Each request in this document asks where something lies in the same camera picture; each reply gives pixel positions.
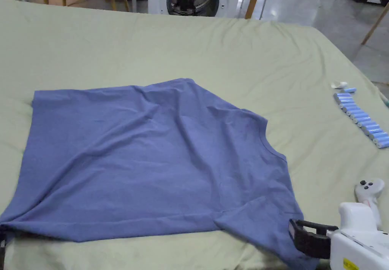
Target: blue battery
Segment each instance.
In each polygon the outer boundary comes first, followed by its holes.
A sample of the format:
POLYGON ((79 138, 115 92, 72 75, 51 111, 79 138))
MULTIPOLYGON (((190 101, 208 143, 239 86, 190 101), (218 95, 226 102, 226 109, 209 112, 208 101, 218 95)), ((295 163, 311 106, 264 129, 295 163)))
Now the blue battery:
POLYGON ((380 128, 380 126, 378 124, 362 125, 361 126, 363 133, 366 134, 367 136, 369 136, 371 134, 371 131, 373 129, 377 129, 377 128, 380 128))
POLYGON ((383 132, 384 132, 384 130, 382 130, 382 128, 372 128, 369 130, 370 134, 383 133, 383 132))
POLYGON ((335 93, 334 96, 337 96, 338 98, 344 98, 344 97, 351 97, 350 93, 335 93))
POLYGON ((369 125, 369 124, 376 124, 374 121, 371 121, 371 120, 369 120, 369 121, 361 121, 361 122, 358 122, 358 124, 357 124, 357 126, 358 127, 362 127, 362 125, 369 125))
POLYGON ((378 143, 376 144, 376 146, 377 146, 378 148, 388 147, 388 146, 389 146, 389 141, 378 142, 378 143))
POLYGON ((378 124, 362 124, 361 129, 362 130, 370 130, 370 129, 375 129, 379 128, 380 126, 378 124))
POLYGON ((344 104, 344 103, 354 103, 354 100, 353 98, 335 98, 335 101, 340 104, 344 104))
POLYGON ((384 142, 384 141, 389 141, 389 136, 378 137, 378 138, 373 139, 373 142, 375 144, 377 144, 379 142, 384 142))
POLYGON ((375 134, 369 135, 371 140, 373 140, 375 138, 381 138, 381 137, 387 137, 387 136, 389 136, 387 133, 375 133, 375 134))
POLYGON ((357 91, 357 88, 348 88, 348 89, 343 89, 340 92, 341 93, 354 93, 357 91))
POLYGON ((346 107, 358 107, 358 106, 355 103, 341 103, 341 104, 339 104, 339 107, 342 109, 342 108, 346 108, 346 107))
POLYGON ((350 116, 353 113, 358 113, 358 112, 362 111, 358 106, 343 107, 342 110, 343 110, 343 112, 346 112, 347 116, 350 116))
POLYGON ((362 118, 362 117, 369 117, 369 115, 366 112, 364 112, 363 110, 353 111, 350 113, 351 119, 362 118))
POLYGON ((371 121, 371 120, 372 120, 372 119, 371 119, 369 116, 365 116, 365 117, 355 117, 355 118, 353 119, 353 121, 354 121, 355 124, 357 124, 357 123, 359 123, 359 122, 371 121))

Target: gray floor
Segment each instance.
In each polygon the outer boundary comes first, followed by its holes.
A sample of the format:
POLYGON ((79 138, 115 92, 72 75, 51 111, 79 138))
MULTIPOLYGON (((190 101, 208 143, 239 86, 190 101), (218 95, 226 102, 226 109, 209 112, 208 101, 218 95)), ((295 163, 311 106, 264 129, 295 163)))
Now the gray floor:
MULTIPOLYGON (((42 3, 43 0, 31 0, 42 3)), ((240 0, 238 17, 244 17, 249 0, 240 0)), ((62 0, 50 0, 61 5, 62 0)), ((124 11, 122 2, 117 2, 124 11)), ((257 0, 253 17, 259 18, 263 0, 257 0)), ((88 0, 75 7, 111 9, 105 0, 88 0)), ((147 12, 140 1, 138 11, 147 12)), ((389 82, 389 15, 378 26, 366 46, 360 42, 374 24, 383 7, 358 4, 352 0, 267 0, 262 20, 313 26, 332 41, 372 81, 389 82)))

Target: sticker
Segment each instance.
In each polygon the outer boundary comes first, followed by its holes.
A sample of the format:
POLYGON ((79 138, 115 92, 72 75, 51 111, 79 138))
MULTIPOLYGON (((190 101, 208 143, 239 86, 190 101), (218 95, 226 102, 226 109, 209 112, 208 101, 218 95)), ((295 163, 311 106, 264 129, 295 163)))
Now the sticker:
POLYGON ((343 268, 347 270, 359 270, 357 265, 352 263, 352 261, 347 260, 346 258, 343 258, 343 268))

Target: battery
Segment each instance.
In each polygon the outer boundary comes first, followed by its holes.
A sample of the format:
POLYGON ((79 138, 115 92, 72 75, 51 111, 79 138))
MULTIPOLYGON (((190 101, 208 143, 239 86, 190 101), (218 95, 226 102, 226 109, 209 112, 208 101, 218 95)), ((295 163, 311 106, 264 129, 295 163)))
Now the battery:
POLYGON ((350 116, 352 113, 363 112, 358 106, 354 106, 354 107, 343 107, 342 110, 343 110, 343 112, 346 112, 346 115, 347 115, 347 116, 350 116))
POLYGON ((348 88, 348 89, 343 89, 340 92, 341 93, 354 93, 357 91, 357 88, 348 88))
POLYGON ((339 108, 345 108, 345 107, 358 107, 355 103, 340 103, 339 108))
POLYGON ((376 144, 378 148, 384 148, 389 146, 389 141, 383 141, 376 144))
POLYGON ((363 110, 360 110, 360 111, 353 111, 351 114, 350 114, 350 118, 351 119, 354 119, 354 118, 361 118, 361 117, 369 117, 369 115, 364 112, 363 110))
POLYGON ((369 138, 371 140, 375 139, 375 138, 380 138, 380 137, 386 137, 386 136, 389 136, 387 133, 375 133, 375 134, 371 134, 369 136, 369 138))
POLYGON ((364 121, 371 121, 372 119, 370 117, 356 117, 353 119, 354 123, 357 124, 359 122, 364 122, 364 121))
POLYGON ((375 144, 377 144, 379 142, 385 142, 385 141, 389 141, 389 136, 378 137, 378 138, 373 139, 373 143, 375 143, 375 144))

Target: mattress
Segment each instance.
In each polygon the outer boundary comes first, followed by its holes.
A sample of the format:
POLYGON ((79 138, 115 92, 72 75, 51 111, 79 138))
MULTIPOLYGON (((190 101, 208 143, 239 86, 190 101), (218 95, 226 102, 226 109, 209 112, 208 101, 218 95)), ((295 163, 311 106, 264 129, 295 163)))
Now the mattress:
MULTIPOLYGON (((378 150, 337 107, 332 81, 389 130, 377 88, 311 27, 238 19, 129 14, 0 0, 0 212, 16 188, 35 90, 149 85, 186 77, 269 120, 305 219, 340 224, 361 179, 389 181, 378 150)), ((379 199, 389 226, 385 190, 379 199)), ((279 269, 264 249, 222 231, 86 243, 20 237, 13 269, 279 269)))

